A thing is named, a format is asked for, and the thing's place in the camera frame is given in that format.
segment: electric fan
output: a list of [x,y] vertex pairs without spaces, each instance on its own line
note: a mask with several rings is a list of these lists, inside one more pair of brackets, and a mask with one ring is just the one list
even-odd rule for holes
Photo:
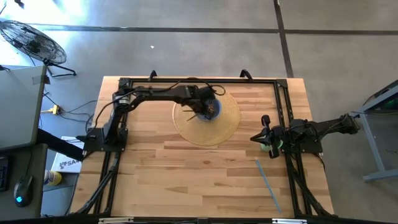
[[[0,33],[12,46],[47,66],[52,77],[76,75],[72,69],[60,66],[67,61],[65,51],[54,40],[37,29],[18,21],[0,22]],[[54,75],[48,66],[56,66],[72,73]]]

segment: desk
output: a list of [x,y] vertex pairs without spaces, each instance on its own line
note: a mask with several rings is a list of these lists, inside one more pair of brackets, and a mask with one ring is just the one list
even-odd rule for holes
[[[33,199],[26,207],[17,207],[14,201],[14,186],[17,180],[25,175],[32,151],[32,160],[28,175],[33,176]],[[45,170],[45,158],[47,156],[47,145],[38,144],[35,146],[26,146],[21,149],[2,152],[2,155],[9,156],[9,187],[5,192],[0,192],[0,219],[16,220],[23,218],[40,217],[43,196],[43,179]]]
[[[111,101],[119,78],[104,77],[96,115]],[[290,78],[287,83],[294,117],[312,119],[303,80]],[[134,85],[164,88],[171,84]],[[271,126],[279,124],[273,86],[257,83],[223,86],[238,102],[241,121],[237,131],[217,146],[196,146],[184,140],[174,128],[173,102],[147,101],[129,113],[129,136],[120,162],[112,216],[294,216],[284,157],[270,159],[257,143],[249,141],[262,129],[262,115],[270,116]],[[104,110],[98,127],[107,122],[110,112],[111,107]],[[103,157],[103,152],[95,152],[83,161],[71,211],[81,208],[97,187]],[[255,157],[264,168],[282,213],[277,211],[266,189]],[[313,155],[303,154],[303,164],[309,189],[324,208],[333,213],[321,162]],[[297,194],[303,208],[302,194],[300,191]],[[106,204],[106,198],[103,197],[102,205]]]

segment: fan stand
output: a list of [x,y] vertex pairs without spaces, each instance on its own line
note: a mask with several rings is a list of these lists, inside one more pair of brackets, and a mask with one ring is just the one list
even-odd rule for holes
[[[49,71],[51,77],[64,77],[64,76],[69,76],[69,75],[73,75],[73,76],[76,75],[76,72],[75,72],[74,70],[69,69],[69,68],[65,68],[65,67],[60,66],[60,65],[56,65],[56,64],[52,63],[50,60],[48,60],[48,59],[44,59],[44,60],[43,60],[43,63],[44,63],[45,66],[47,66],[47,70]],[[55,67],[58,67],[58,68],[62,68],[62,69],[64,69],[64,70],[68,70],[68,71],[70,71],[70,72],[72,72],[72,73],[61,74],[61,75],[54,75],[54,74],[51,72],[49,66],[55,66]]]

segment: blue stick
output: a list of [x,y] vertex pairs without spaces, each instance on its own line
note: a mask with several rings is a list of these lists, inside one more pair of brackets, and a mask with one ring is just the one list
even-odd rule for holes
[[280,207],[279,207],[278,201],[276,200],[276,197],[275,197],[274,193],[272,192],[271,186],[268,184],[267,177],[266,177],[264,171],[262,170],[261,164],[260,164],[260,162],[259,162],[259,160],[258,160],[257,158],[256,158],[256,164],[257,164],[257,167],[258,167],[259,170],[260,170],[260,173],[261,173],[261,175],[262,175],[262,178],[264,179],[264,182],[265,182],[266,185],[267,185],[267,188],[268,188],[268,190],[269,190],[269,193],[271,194],[272,199],[274,199],[275,205],[276,205],[276,207],[278,208],[279,213],[282,213],[282,210],[281,210]]

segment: computer mouse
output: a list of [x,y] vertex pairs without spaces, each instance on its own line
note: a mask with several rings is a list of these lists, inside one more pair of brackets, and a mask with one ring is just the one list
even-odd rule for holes
[[33,177],[22,176],[14,187],[14,201],[18,207],[25,207],[32,201]]

